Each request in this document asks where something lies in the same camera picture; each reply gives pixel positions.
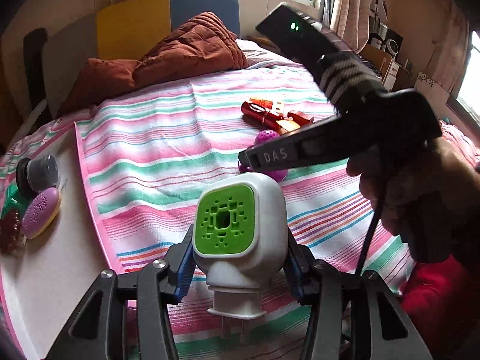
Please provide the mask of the person right hand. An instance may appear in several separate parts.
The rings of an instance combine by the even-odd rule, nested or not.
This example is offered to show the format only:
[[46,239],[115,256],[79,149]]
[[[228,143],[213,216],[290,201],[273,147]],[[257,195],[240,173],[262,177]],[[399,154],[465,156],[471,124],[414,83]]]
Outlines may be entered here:
[[383,206],[383,227],[408,244],[416,262],[453,257],[479,269],[479,170],[450,142],[433,140],[389,180],[377,147],[349,158],[346,172],[360,178],[373,207]]

